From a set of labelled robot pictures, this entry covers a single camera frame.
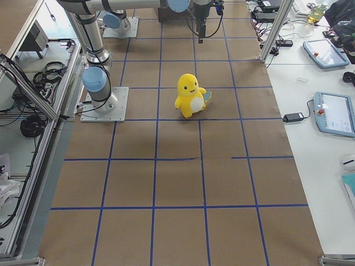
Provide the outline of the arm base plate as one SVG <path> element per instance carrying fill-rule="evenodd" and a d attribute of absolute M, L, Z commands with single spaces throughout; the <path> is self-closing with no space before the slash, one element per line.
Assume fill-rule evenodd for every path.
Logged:
<path fill-rule="evenodd" d="M 102 103 L 93 101 L 89 93 L 86 101 L 89 104 L 83 106 L 80 117 L 81 122 L 124 122 L 128 102 L 129 88 L 127 86 L 114 86 L 111 88 L 111 96 Z"/>
<path fill-rule="evenodd" d="M 119 27 L 112 28 L 109 23 L 104 29 L 103 38 L 106 39 L 125 39 L 125 38 L 135 38 L 138 32 L 139 18 L 138 17 L 126 17 L 120 20 Z"/>

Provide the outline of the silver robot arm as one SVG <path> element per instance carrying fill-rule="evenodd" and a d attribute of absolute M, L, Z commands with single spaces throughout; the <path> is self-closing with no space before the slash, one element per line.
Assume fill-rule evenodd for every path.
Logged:
<path fill-rule="evenodd" d="M 168 8 L 175 13 L 188 11 L 197 23 L 197 32 L 205 38 L 206 20 L 210 14 L 212 1 L 58 1 L 71 14 L 75 32 L 86 48 L 86 58 L 92 65 L 111 62 L 110 54 L 104 48 L 97 22 L 97 12 L 117 12 L 126 9 Z"/>
<path fill-rule="evenodd" d="M 191 19 L 184 15 L 187 22 L 187 27 L 193 35 L 197 36 L 199 44 L 202 44 L 204 39 L 210 38 L 206 35 L 206 21 L 209 16 L 209 11 L 196 11 L 192 12 Z M 125 10 L 116 12 L 105 12 L 101 18 L 98 18 L 99 29 L 103 30 L 103 38 L 135 38 L 138 33 L 139 18 L 128 17 Z"/>

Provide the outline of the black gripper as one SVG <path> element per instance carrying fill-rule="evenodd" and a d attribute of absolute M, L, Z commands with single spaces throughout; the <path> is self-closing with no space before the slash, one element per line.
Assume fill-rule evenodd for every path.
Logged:
<path fill-rule="evenodd" d="M 202 44 L 206 38 L 206 19 L 208 17 L 208 0 L 193 0 L 193 13 L 196 20 L 198 43 Z"/>

